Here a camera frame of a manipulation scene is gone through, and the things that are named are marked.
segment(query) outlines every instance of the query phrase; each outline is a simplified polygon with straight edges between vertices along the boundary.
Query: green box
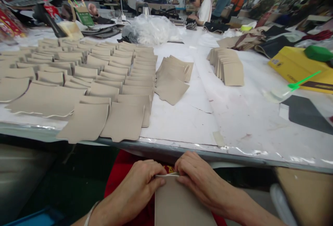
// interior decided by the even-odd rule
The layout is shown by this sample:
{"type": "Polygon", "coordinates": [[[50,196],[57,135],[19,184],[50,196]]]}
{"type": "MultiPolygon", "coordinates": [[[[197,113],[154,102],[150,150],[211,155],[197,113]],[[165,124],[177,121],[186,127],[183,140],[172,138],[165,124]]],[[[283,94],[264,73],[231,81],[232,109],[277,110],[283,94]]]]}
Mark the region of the green box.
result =
{"type": "Polygon", "coordinates": [[[313,59],[320,62],[326,62],[333,59],[333,53],[324,47],[318,47],[311,45],[304,50],[305,55],[309,59],[313,59]]]}

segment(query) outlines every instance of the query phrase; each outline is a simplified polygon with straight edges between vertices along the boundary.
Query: dark leather piece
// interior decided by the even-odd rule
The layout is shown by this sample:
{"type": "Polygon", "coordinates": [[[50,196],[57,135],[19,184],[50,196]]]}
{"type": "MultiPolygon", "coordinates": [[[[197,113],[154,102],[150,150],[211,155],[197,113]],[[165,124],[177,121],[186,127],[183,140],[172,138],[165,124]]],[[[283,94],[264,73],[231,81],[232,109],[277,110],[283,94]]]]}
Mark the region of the dark leather piece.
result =
{"type": "Polygon", "coordinates": [[[333,135],[333,127],[320,114],[310,99],[292,95],[282,103],[289,106],[291,122],[333,135]]]}
{"type": "Polygon", "coordinates": [[[265,31],[263,34],[269,39],[270,37],[274,37],[281,33],[287,33],[287,32],[290,32],[290,31],[287,31],[283,27],[272,26],[267,31],[265,31]]]}
{"type": "Polygon", "coordinates": [[[256,45],[254,49],[262,53],[269,59],[273,58],[283,47],[293,47],[295,42],[290,42],[285,36],[277,37],[273,40],[268,40],[261,45],[256,45]]]}
{"type": "Polygon", "coordinates": [[[204,24],[204,28],[206,28],[207,31],[209,32],[220,32],[220,33],[224,33],[225,31],[227,31],[229,29],[230,25],[226,25],[226,24],[217,24],[217,23],[210,23],[210,22],[206,22],[204,24]]]}

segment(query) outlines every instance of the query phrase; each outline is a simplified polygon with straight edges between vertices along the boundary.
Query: finger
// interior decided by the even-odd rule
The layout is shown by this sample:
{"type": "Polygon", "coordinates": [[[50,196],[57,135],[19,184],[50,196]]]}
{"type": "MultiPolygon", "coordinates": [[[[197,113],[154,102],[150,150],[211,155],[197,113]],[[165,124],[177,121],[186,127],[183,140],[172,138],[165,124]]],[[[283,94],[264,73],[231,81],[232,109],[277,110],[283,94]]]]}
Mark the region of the finger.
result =
{"type": "Polygon", "coordinates": [[[207,198],[205,197],[205,195],[188,176],[180,176],[177,178],[177,181],[188,187],[202,203],[207,202],[207,198]]]}
{"type": "Polygon", "coordinates": [[[164,178],[161,178],[161,177],[158,177],[158,178],[155,178],[154,180],[150,181],[149,184],[147,184],[147,189],[148,189],[148,193],[150,196],[152,196],[155,191],[165,185],[166,181],[164,178]]]}
{"type": "Polygon", "coordinates": [[[154,162],[154,163],[149,163],[149,174],[151,178],[154,175],[166,175],[168,173],[161,164],[154,162]]]}

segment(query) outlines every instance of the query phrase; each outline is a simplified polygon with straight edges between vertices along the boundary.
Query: table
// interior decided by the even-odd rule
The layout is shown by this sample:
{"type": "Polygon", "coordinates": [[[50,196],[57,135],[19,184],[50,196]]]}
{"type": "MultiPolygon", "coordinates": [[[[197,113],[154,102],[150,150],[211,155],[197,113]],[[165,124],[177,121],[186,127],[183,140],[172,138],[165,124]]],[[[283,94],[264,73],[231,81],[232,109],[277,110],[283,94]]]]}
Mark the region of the table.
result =
{"type": "MultiPolygon", "coordinates": [[[[279,105],[269,103],[263,97],[263,90],[286,84],[267,65],[267,58],[255,52],[237,52],[244,65],[245,86],[227,87],[214,75],[206,57],[211,47],[218,46],[216,40],[233,33],[227,31],[224,35],[216,35],[201,28],[198,31],[188,31],[184,27],[177,29],[184,44],[155,46],[154,53],[158,55],[157,68],[162,58],[170,54],[195,63],[190,88],[183,98],[171,106],[155,94],[151,125],[142,128],[138,142],[113,143],[110,139],[99,138],[96,142],[83,143],[112,145],[169,162],[191,149],[209,161],[288,166],[333,173],[333,136],[281,118],[279,105]],[[217,146],[213,137],[216,131],[223,136],[224,141],[219,142],[222,146],[217,146]]],[[[33,45],[42,37],[54,37],[54,34],[35,30],[28,39],[20,39],[20,42],[21,45],[33,45]]],[[[119,34],[106,40],[116,42],[120,37],[119,34]]],[[[333,115],[332,95],[304,90],[297,90],[296,94],[310,98],[325,117],[333,115]]],[[[0,121],[0,133],[45,142],[56,141],[57,130],[67,123],[11,114],[3,104],[0,104],[0,121]]]]}

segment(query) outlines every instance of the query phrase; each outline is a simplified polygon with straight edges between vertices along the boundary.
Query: hand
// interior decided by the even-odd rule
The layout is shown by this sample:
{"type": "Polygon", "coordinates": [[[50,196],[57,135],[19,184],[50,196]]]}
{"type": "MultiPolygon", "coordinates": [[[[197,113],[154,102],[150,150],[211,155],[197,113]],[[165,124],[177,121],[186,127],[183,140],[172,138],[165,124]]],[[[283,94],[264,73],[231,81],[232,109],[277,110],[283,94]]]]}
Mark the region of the hand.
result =
{"type": "Polygon", "coordinates": [[[212,212],[231,218],[231,212],[239,200],[240,190],[223,180],[195,152],[187,151],[175,164],[179,172],[178,181],[187,186],[212,212]]]}
{"type": "MultiPolygon", "coordinates": [[[[154,160],[135,162],[116,190],[101,201],[93,210],[89,225],[123,225],[133,220],[147,205],[155,191],[165,184],[163,166],[154,160]]],[[[74,225],[83,225],[87,216],[74,225]]]]}
{"type": "Polygon", "coordinates": [[[196,15],[194,15],[194,14],[189,15],[188,18],[194,19],[194,20],[198,19],[198,17],[196,15]]]}
{"type": "Polygon", "coordinates": [[[187,186],[212,212],[248,226],[283,226],[281,220],[258,205],[244,191],[223,180],[195,152],[185,152],[176,162],[178,181],[187,186]]]}

